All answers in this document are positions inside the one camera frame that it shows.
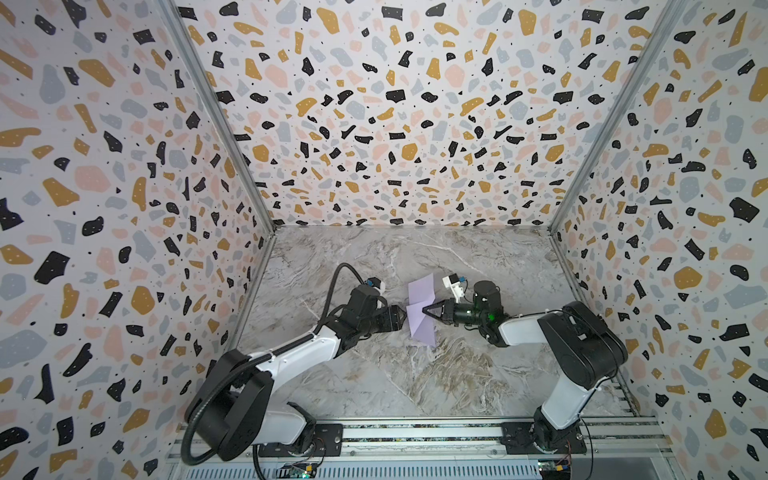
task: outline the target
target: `side wall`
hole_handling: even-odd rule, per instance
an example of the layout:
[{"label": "side wall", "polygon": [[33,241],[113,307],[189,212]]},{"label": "side wall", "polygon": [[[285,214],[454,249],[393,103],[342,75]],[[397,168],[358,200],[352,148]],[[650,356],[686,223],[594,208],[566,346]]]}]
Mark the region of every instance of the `side wall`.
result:
[{"label": "side wall", "polygon": [[767,5],[690,3],[556,233],[689,478],[768,470]]},{"label": "side wall", "polygon": [[233,335],[253,206],[151,3],[0,14],[0,476],[153,478]]}]

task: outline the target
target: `wire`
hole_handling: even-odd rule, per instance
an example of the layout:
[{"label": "wire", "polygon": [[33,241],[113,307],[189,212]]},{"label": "wire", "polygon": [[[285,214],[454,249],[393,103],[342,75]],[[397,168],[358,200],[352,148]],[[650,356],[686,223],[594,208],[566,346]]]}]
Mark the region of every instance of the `wire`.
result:
[{"label": "wire", "polygon": [[589,438],[589,451],[592,454],[592,460],[589,464],[589,475],[587,475],[587,477],[584,478],[584,480],[589,480],[589,478],[592,476],[592,469],[594,468],[594,446],[592,445],[592,434],[589,432],[589,427],[587,426],[587,423],[584,421],[584,417],[579,417],[579,419],[581,420],[581,423],[584,424],[584,427],[587,429],[587,437]]},{"label": "wire", "polygon": [[259,446],[255,443],[253,444],[253,467],[256,469],[256,476],[259,477],[259,480],[266,480],[264,472],[261,471],[261,466],[259,465]]},{"label": "wire", "polygon": [[360,283],[364,283],[362,281],[362,277],[359,273],[357,273],[357,270],[355,270],[355,267],[352,265],[349,265],[348,263],[339,263],[339,266],[336,268],[336,270],[333,272],[333,276],[331,277],[331,284],[328,287],[328,293],[326,295],[326,304],[323,306],[323,314],[320,316],[320,321],[317,323],[317,326],[315,327],[314,333],[317,334],[321,328],[323,328],[323,325],[328,323],[327,316],[328,316],[328,310],[330,310],[331,307],[331,299],[333,298],[333,291],[336,289],[336,279],[339,278],[339,273],[341,272],[342,268],[348,269],[350,272],[352,272],[355,275],[355,278]]}]

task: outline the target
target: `gray speckle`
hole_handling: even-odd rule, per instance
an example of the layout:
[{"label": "gray speckle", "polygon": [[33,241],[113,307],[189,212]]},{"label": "gray speckle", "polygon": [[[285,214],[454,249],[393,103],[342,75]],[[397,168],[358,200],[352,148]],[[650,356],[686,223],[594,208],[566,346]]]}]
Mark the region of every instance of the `gray speckle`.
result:
[{"label": "gray speckle", "polygon": [[699,436],[691,427],[688,427],[685,434],[685,448],[690,453],[690,456],[695,457],[699,455]]},{"label": "gray speckle", "polygon": [[735,67],[737,63],[750,53],[748,48],[741,48],[740,50],[732,51],[712,60],[712,66],[717,70],[725,71]]},{"label": "gray speckle", "polygon": [[137,230],[134,232],[133,239],[134,245],[136,246],[136,254],[147,262],[152,260],[152,257],[154,257],[157,250],[155,250],[152,242],[149,241],[147,236],[144,235],[144,232]]},{"label": "gray speckle", "polygon": [[527,48],[518,50],[516,55],[520,59],[520,66],[523,68],[532,68],[534,66],[533,55],[531,55],[531,51]]},{"label": "gray speckle", "polygon": [[91,41],[88,40],[88,37],[80,33],[79,30],[74,31],[74,38],[72,39],[72,43],[74,43],[85,53],[91,53],[91,50],[94,49],[94,46],[91,44]]},{"label": "gray speckle", "polygon": [[8,369],[34,359],[42,353],[46,345],[48,342],[32,330],[22,330],[0,340],[0,369]]},{"label": "gray speckle", "polygon": [[317,61],[317,63],[322,63],[326,60],[325,54],[322,53],[320,50],[316,50],[315,48],[312,48],[311,45],[310,45],[310,53],[315,58],[315,61]]},{"label": "gray speckle", "polygon": [[54,104],[67,94],[64,84],[58,79],[58,74],[53,65],[43,66],[43,81],[40,84],[40,99],[46,104]]},{"label": "gray speckle", "polygon": [[694,372],[688,365],[681,365],[680,373],[683,374],[685,381],[692,386],[707,386],[707,379]]},{"label": "gray speckle", "polygon": [[696,177],[685,177],[680,181],[680,200],[687,204],[699,194],[699,179]]},{"label": "gray speckle", "polygon": [[382,60],[386,60],[386,43],[381,38],[373,37],[371,39],[371,49],[378,53]]},{"label": "gray speckle", "polygon": [[496,48],[496,57],[498,57],[498,63],[504,64],[509,60],[509,53],[503,50],[501,47]]},{"label": "gray speckle", "polygon": [[347,55],[343,48],[331,48],[331,55],[333,55],[342,67],[353,66],[352,59]]},{"label": "gray speckle", "polygon": [[80,283],[85,283],[87,285],[91,285],[92,283],[96,283],[96,280],[98,280],[98,273],[96,273],[96,272],[85,272],[85,278],[82,278],[80,280]]},{"label": "gray speckle", "polygon": [[725,185],[725,191],[729,193],[741,192],[746,186],[746,180],[743,178],[731,177],[726,179],[723,184]]},{"label": "gray speckle", "polygon": [[726,123],[727,126],[723,136],[732,144],[739,143],[739,139],[741,139],[741,130],[744,128],[744,120],[736,115],[728,115]]},{"label": "gray speckle", "polygon": [[366,108],[363,107],[362,104],[360,104],[358,101],[350,101],[345,108],[346,112],[353,116],[353,118],[356,118],[357,120],[362,120],[366,117]]},{"label": "gray speckle", "polygon": [[22,167],[29,163],[26,158],[0,158],[0,171],[21,174]]},{"label": "gray speckle", "polygon": [[123,127],[123,120],[118,117],[117,115],[109,114],[109,115],[98,115],[101,121],[103,121],[105,124],[109,125],[112,128],[117,128],[120,130]]},{"label": "gray speckle", "polygon": [[522,101],[517,101],[509,108],[509,113],[515,120],[524,120],[525,114],[528,113],[528,106]]},{"label": "gray speckle", "polygon": [[710,110],[707,112],[707,121],[717,121],[720,119],[720,107],[717,106],[717,100],[712,102]]},{"label": "gray speckle", "polygon": [[746,433],[746,425],[735,416],[728,422],[728,426],[736,435],[744,435]]},{"label": "gray speckle", "polygon": [[571,44],[571,41],[566,38],[562,43],[560,43],[558,53],[563,56],[563,60],[569,62],[571,61],[571,50],[573,49],[574,46]]},{"label": "gray speckle", "polygon": [[139,2],[134,5],[134,13],[138,18],[144,18],[149,15],[149,6],[146,1]]},{"label": "gray speckle", "polygon": [[112,371],[110,366],[100,366],[92,374],[78,382],[78,386],[90,385],[92,383],[104,383],[109,380],[109,373]]},{"label": "gray speckle", "polygon": [[160,74],[158,74],[156,71],[152,70],[151,68],[145,68],[144,74],[147,75],[147,80],[149,80],[152,85],[168,91],[168,87],[165,85],[165,83],[163,83]]},{"label": "gray speckle", "polygon": [[173,168],[180,168],[181,170],[187,168],[188,165],[187,157],[181,150],[171,150],[168,153],[168,163]]},{"label": "gray speckle", "polygon": [[125,417],[131,413],[131,402],[121,402],[118,406],[118,418]]},{"label": "gray speckle", "polygon": [[30,207],[33,207],[40,203],[40,197],[38,197],[38,195],[31,190],[27,192],[25,196],[22,197],[22,200],[24,201],[25,204],[29,205]]},{"label": "gray speckle", "polygon": [[107,460],[107,457],[103,457],[97,467],[96,480],[112,480],[114,477],[114,463]]},{"label": "gray speckle", "polygon": [[491,8],[478,15],[478,25],[490,25],[498,18],[498,13],[502,10],[502,3],[496,2]]},{"label": "gray speckle", "polygon": [[432,141],[441,141],[443,138],[445,138],[445,129],[447,128],[447,121],[439,121],[437,125],[432,129]]},{"label": "gray speckle", "polygon": [[277,23],[283,25],[294,23],[296,21],[296,2],[294,0],[290,0],[290,2],[288,2],[286,6],[283,7],[283,9],[277,12],[277,15],[275,15],[275,20],[277,20]]},{"label": "gray speckle", "polygon": [[179,378],[184,372],[189,370],[191,367],[189,365],[184,365],[183,363],[179,363],[174,367],[173,370],[170,371],[170,374],[175,378]]},{"label": "gray speckle", "polygon": [[53,223],[56,225],[56,228],[58,228],[59,235],[61,235],[61,242],[66,243],[67,245],[74,245],[74,236],[78,230],[78,226],[63,220],[53,220]]},{"label": "gray speckle", "polygon": [[38,424],[37,424],[38,432],[42,433],[43,435],[47,435],[48,432],[51,431],[51,423],[52,422],[53,422],[53,413],[46,412],[38,420]]},{"label": "gray speckle", "polygon": [[120,109],[136,118],[144,118],[147,116],[147,109],[142,104],[130,98],[123,100]]},{"label": "gray speckle", "polygon": [[761,302],[768,298],[768,293],[761,286],[738,285],[730,292],[723,295],[728,305],[734,310],[738,310],[755,302]]},{"label": "gray speckle", "polygon": [[115,177],[118,178],[119,181],[125,182],[125,168],[123,167],[122,162],[114,162],[114,165],[112,165],[112,173],[115,175]]}]

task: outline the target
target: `patterned wall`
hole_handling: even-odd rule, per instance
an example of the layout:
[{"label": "patterned wall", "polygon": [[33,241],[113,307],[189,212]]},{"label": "patterned wall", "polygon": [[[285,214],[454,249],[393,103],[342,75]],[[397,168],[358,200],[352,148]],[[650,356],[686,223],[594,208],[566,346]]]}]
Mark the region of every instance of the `patterned wall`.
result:
[{"label": "patterned wall", "polygon": [[687,476],[754,480],[768,475],[768,3],[689,4],[557,238]]},{"label": "patterned wall", "polygon": [[178,5],[276,223],[542,225],[665,3]]},{"label": "patterned wall", "polygon": [[154,478],[262,239],[148,2],[0,3],[0,477]]}]

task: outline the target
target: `marble floor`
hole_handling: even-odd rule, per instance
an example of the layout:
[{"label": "marble floor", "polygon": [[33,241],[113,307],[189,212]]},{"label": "marble floor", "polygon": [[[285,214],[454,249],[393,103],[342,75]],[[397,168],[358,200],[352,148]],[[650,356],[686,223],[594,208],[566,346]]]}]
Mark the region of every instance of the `marble floor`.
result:
[{"label": "marble floor", "polygon": [[[533,313],[574,299],[544,234],[493,228],[284,227],[266,267],[238,348],[278,346],[313,327],[340,262],[363,278],[386,282],[384,297],[407,304],[408,283],[457,273],[492,280],[505,312]],[[332,306],[349,298],[355,279],[339,276]],[[437,323],[437,347],[411,339],[408,325],[379,333],[338,358],[313,367],[273,392],[318,418],[359,416],[527,416],[547,399],[558,377],[548,346],[497,348],[477,332]],[[629,415],[614,386],[596,392],[585,415]]]}]

